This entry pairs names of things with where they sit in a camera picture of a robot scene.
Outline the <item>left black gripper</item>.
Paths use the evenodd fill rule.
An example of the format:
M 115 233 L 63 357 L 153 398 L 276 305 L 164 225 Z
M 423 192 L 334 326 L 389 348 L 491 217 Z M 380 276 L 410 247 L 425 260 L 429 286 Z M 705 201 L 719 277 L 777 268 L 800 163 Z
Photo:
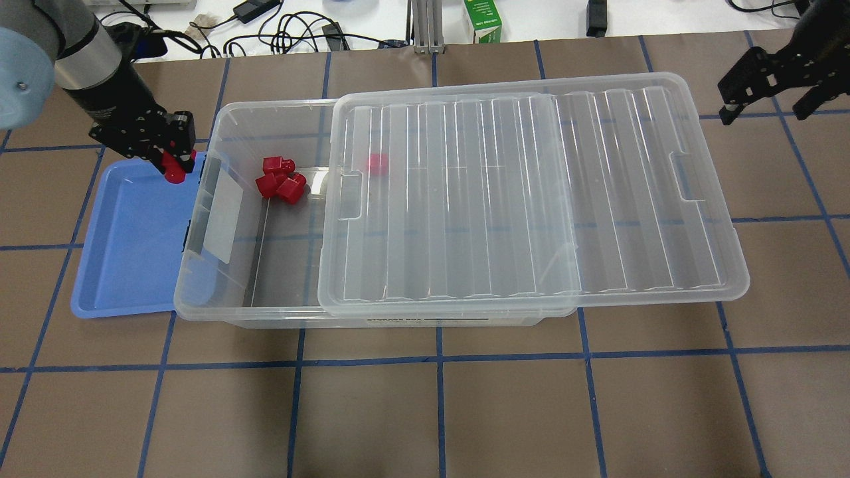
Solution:
M 195 150 L 195 119 L 189 111 L 169 113 L 153 102 L 110 107 L 93 114 L 90 138 L 122 157 L 149 161 L 161 175 L 164 151 L 178 157 Z

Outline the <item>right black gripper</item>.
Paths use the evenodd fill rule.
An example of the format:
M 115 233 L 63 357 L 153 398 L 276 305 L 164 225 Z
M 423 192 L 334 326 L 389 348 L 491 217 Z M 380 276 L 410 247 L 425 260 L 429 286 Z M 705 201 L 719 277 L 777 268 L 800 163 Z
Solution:
M 792 88 L 808 88 L 794 105 L 800 121 L 848 95 L 848 37 L 848 1 L 811 1 L 786 46 L 772 55 L 753 46 L 719 80 L 722 124 L 731 125 L 747 106 Z M 768 81 L 772 74 L 774 85 Z

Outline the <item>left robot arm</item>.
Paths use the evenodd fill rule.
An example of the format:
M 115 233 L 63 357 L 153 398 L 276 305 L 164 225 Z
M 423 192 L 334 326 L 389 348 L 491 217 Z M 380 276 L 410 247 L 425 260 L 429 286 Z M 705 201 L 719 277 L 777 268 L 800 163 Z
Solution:
M 195 168 L 191 112 L 168 112 L 131 63 L 139 25 L 105 27 L 82 1 L 2 2 L 2 128 L 34 122 L 54 87 L 93 121 L 89 136 L 149 161 L 170 183 Z

